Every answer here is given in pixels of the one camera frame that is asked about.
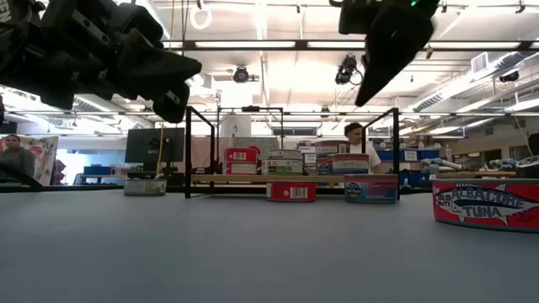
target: blue can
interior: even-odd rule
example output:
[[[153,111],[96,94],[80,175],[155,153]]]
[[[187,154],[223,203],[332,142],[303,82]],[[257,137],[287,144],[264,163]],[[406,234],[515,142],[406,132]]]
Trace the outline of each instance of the blue can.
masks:
[[[398,175],[345,175],[344,196],[350,203],[397,203]]]

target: security camera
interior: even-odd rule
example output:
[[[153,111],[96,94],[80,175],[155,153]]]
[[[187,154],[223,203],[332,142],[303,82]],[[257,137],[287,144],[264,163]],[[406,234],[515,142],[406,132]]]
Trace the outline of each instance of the security camera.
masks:
[[[236,83],[245,83],[249,80],[249,73],[247,72],[247,67],[238,66],[236,72],[234,72],[234,82]]]

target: blue bin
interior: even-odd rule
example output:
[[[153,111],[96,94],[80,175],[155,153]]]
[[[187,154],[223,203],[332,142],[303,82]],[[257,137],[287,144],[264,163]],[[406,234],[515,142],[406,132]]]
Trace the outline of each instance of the blue bin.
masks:
[[[434,159],[440,157],[440,151],[439,150],[420,150],[418,152],[418,159]]]

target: computer monitor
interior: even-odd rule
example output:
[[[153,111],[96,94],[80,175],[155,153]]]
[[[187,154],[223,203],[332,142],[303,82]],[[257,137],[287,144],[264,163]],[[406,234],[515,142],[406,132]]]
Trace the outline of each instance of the computer monitor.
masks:
[[[160,138],[161,129],[129,130],[125,162],[144,163],[144,170],[155,170],[159,158]],[[184,138],[183,128],[163,129],[161,162],[184,160]]]

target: woman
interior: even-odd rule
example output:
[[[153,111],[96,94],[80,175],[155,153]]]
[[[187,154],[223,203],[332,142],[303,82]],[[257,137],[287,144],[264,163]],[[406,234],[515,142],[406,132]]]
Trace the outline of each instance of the woman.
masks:
[[[21,147],[20,137],[9,135],[4,142],[7,149],[0,152],[0,162],[17,168],[27,176],[34,177],[35,156],[31,151]],[[6,173],[0,172],[0,178],[8,178]]]

